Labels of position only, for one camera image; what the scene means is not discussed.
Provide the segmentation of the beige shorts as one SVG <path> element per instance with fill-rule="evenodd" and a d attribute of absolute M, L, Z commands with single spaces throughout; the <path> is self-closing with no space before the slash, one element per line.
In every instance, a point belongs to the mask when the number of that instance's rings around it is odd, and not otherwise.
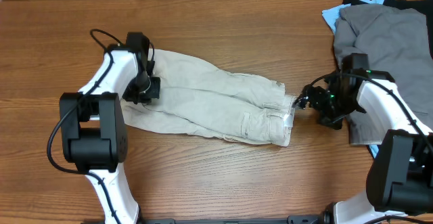
<path fill-rule="evenodd" d="M 127 125 L 155 133 L 288 146 L 296 98 L 286 94 L 283 83 L 227 72 L 172 51 L 158 49 L 155 59 L 160 97 L 148 105 L 122 101 Z"/>

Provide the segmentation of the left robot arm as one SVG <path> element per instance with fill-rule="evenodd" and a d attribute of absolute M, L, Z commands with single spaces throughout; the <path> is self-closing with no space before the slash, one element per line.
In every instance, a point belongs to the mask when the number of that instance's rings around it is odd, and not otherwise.
<path fill-rule="evenodd" d="M 160 78 L 155 77 L 154 46 L 141 32 L 129 32 L 102 47 L 104 60 L 93 78 L 76 93 L 60 97 L 60 120 L 47 142 L 47 157 L 65 171 L 51 155 L 56 133 L 62 135 L 70 173 L 85 176 L 103 208 L 104 223 L 143 223 L 124 171 L 128 152 L 127 126 L 121 101 L 149 104 L 160 97 Z"/>

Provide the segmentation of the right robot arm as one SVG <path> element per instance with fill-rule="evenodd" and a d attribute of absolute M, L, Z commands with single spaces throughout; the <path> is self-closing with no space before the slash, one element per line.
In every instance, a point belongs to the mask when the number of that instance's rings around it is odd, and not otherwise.
<path fill-rule="evenodd" d="M 327 88 L 307 84 L 293 107 L 314 108 L 319 124 L 335 130 L 350 113 L 363 113 L 382 144 L 365 190 L 328 205 L 318 223 L 419 223 L 418 215 L 432 212 L 432 130 L 416 119 L 388 72 L 370 69 L 364 53 L 346 56 L 322 79 Z"/>

